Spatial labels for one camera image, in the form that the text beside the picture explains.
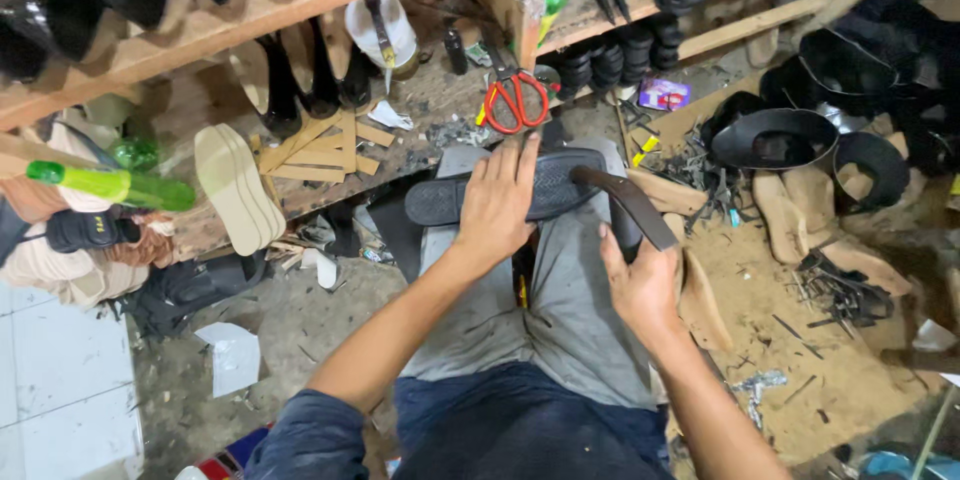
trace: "red scissors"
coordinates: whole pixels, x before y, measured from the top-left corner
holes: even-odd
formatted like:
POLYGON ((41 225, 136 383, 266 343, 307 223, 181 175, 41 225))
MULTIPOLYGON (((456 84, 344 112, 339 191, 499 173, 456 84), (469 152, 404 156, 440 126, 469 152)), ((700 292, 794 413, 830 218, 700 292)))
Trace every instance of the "red scissors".
POLYGON ((494 44, 493 38, 486 31, 484 31, 483 40, 486 45, 486 52, 489 53, 489 60, 493 64, 493 72, 496 74, 496 81, 490 83, 486 88, 486 97, 484 97, 483 102, 484 108, 486 109, 484 122, 488 123, 494 130, 506 135, 519 133, 524 127, 534 128, 543 124, 547 109, 549 109, 550 106, 550 98, 546 94, 546 87, 526 71, 513 67, 508 68, 503 62, 503 59, 500 58, 500 53, 497 51, 497 46, 494 44), (512 97, 510 93, 507 93, 507 89, 503 85, 506 81, 513 83, 515 98, 512 97), (540 110, 539 116, 533 120, 527 117, 527 112, 523 107, 522 86, 524 84, 532 86, 534 90, 540 94, 542 109, 540 110), (502 98, 503 101, 507 103, 507 106, 510 107, 510 112, 513 113, 513 118, 516 119, 512 127, 504 127, 494 116, 494 103, 497 102, 498 98, 502 98))

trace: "hand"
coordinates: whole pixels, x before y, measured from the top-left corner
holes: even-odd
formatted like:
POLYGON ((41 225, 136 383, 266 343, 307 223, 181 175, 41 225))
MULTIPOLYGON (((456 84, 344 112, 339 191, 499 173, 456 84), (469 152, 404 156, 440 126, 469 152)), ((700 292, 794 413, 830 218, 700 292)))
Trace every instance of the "hand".
POLYGON ((521 152, 521 141, 508 139, 473 167, 454 247, 481 272, 478 277, 516 253, 536 228, 526 217, 540 142, 540 134, 532 132, 521 152))
POLYGON ((600 237, 613 309, 637 339, 650 350, 665 337, 686 335, 673 286, 677 250, 657 251, 650 240, 643 240, 636 259, 627 265, 606 223, 600 223, 600 237))

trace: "gray shorts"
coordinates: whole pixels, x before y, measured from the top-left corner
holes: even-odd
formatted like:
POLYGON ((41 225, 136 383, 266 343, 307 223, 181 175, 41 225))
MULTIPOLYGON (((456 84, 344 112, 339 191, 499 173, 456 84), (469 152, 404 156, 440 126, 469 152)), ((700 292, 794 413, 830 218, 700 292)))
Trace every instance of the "gray shorts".
MULTIPOLYGON (((591 138, 570 146, 600 151, 609 173, 626 176, 613 142, 591 138)), ((467 173, 488 155, 483 148, 450 147, 443 152, 438 177, 467 173)), ((611 304, 597 234, 601 221, 610 221, 610 202, 603 192, 572 212, 541 222, 529 309, 517 305, 508 259, 463 293, 400 376, 435 381, 505 362, 533 362, 581 396, 655 409, 650 355, 611 304)), ((450 247, 457 229, 426 230, 421 271, 450 247)))

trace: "scissors handle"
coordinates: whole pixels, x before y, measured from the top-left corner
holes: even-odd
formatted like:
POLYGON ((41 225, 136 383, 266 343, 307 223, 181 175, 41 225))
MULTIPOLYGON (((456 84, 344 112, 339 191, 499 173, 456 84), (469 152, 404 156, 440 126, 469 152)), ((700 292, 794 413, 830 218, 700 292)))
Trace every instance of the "scissors handle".
POLYGON ((514 101, 510 93, 507 93, 507 89, 504 88, 502 81, 498 80, 490 84, 486 89, 484 106, 486 107, 486 121, 489 122, 490 127, 506 135, 513 135, 514 133, 520 132, 523 127, 534 128, 542 124, 546 118, 547 108, 550 104, 550 99, 547 96, 544 85, 523 71, 518 71, 508 77, 508 79, 513 83, 513 93, 516 95, 516 101, 514 101), (539 116, 534 120, 527 117, 526 108, 523 105, 523 84, 533 86, 534 90, 540 94, 542 107, 539 116), (497 120, 494 114, 494 103, 497 101, 497 98, 503 98, 503 101, 510 107, 510 112, 513 118, 516 119, 516 123, 513 126, 505 127, 497 120))

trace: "white plastic container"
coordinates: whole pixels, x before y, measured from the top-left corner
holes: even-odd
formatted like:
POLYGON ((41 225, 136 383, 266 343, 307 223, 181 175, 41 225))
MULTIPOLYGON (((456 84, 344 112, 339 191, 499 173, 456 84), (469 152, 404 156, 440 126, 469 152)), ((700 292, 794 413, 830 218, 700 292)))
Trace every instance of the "white plastic container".
MULTIPOLYGON (((411 58, 417 50, 417 34, 407 20, 401 0, 380 0, 380 15, 383 17, 383 26, 387 29, 387 37, 393 47, 394 69, 398 69, 411 58)), ((377 40, 377 29, 374 28, 374 18, 370 14, 363 0, 354 0, 346 5, 346 31, 353 42, 357 44, 370 60, 377 66, 387 69, 387 63, 380 52, 377 40)))

